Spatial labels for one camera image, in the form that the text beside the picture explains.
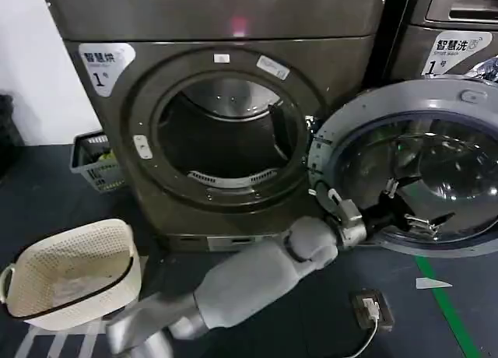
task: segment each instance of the plastic basket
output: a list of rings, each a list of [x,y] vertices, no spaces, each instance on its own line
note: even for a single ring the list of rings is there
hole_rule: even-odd
[[[72,146],[70,169],[84,176],[99,192],[109,192],[125,185],[121,168],[114,157],[101,160],[110,154],[109,141],[103,132],[78,135]]]
[[[108,219],[28,247],[0,275],[0,301],[11,317],[60,331],[129,304],[141,285],[132,230]]]

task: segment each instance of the gray basket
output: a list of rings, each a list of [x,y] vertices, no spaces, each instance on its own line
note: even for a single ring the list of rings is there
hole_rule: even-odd
[[[125,185],[125,179],[116,159],[99,160],[110,151],[109,141],[102,131],[78,135],[72,145],[69,168],[74,174],[84,176],[98,192],[118,189]]]

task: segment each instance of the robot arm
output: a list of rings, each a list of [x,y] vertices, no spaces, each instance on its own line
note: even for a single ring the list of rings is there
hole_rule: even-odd
[[[303,217],[276,240],[262,241],[210,270],[194,291],[199,312],[209,329],[238,325],[337,254],[330,227]]]
[[[209,329],[238,325],[289,292],[304,276],[333,261],[338,239],[343,247],[355,247],[387,226],[434,235],[453,214],[432,221],[414,216],[397,188],[418,179],[389,180],[378,203],[363,211],[353,201],[342,200],[334,189],[325,191],[334,212],[328,223],[300,218],[274,239],[251,245],[209,270],[193,293],[174,301],[157,293],[140,301],[107,325],[111,352],[169,346],[166,339],[158,342],[156,338],[165,327],[176,339],[195,339]],[[154,345],[151,336],[155,336]],[[151,356],[171,354],[168,348]]]
[[[274,239],[251,245],[209,270],[193,293],[173,302],[157,293],[120,313],[107,325],[111,351],[140,349],[143,355],[151,347],[141,345],[165,327],[176,339],[195,339],[209,329],[238,325],[337,254],[329,225],[310,217],[298,219]],[[164,346],[156,337],[155,346]]]

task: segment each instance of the number 1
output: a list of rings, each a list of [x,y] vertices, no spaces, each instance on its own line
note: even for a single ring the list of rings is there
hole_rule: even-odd
[[[430,62],[430,69],[428,72],[426,72],[426,74],[432,74],[433,71],[434,71],[434,66],[436,66],[436,62],[435,61],[431,61]]]
[[[102,84],[102,82],[100,81],[99,75],[96,72],[93,73],[93,76],[95,76],[95,79],[96,79],[96,86],[97,87],[104,87],[104,84]]]

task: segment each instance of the floor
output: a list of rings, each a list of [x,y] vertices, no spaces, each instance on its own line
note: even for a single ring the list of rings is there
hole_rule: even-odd
[[[141,255],[149,256],[144,295],[157,290],[170,295],[192,291],[203,275],[227,256],[161,251],[130,191],[124,188],[99,195],[82,177],[70,173],[69,153],[69,146],[28,148],[2,178],[0,268],[41,237],[109,217],[131,224]],[[174,342],[176,356],[348,355],[365,337],[349,305],[349,294],[361,289],[382,291],[395,317],[392,332],[379,333],[362,357],[498,356],[498,282],[494,281],[498,254],[458,260],[431,258],[429,263],[434,277],[453,284],[444,290],[452,314],[446,309],[445,316],[433,291],[416,289],[416,278],[423,275],[414,257],[380,248],[357,248],[341,253],[333,264],[308,276],[295,290],[243,324],[212,331],[195,342]],[[457,318],[460,329],[454,332],[447,318]],[[29,325],[10,320],[2,310],[0,356],[19,358],[19,347],[30,333],[34,332]],[[88,349],[84,332],[66,336],[63,344],[60,336],[37,335],[23,358],[49,353],[51,358],[108,357],[105,335],[94,333],[94,337],[93,347]]]

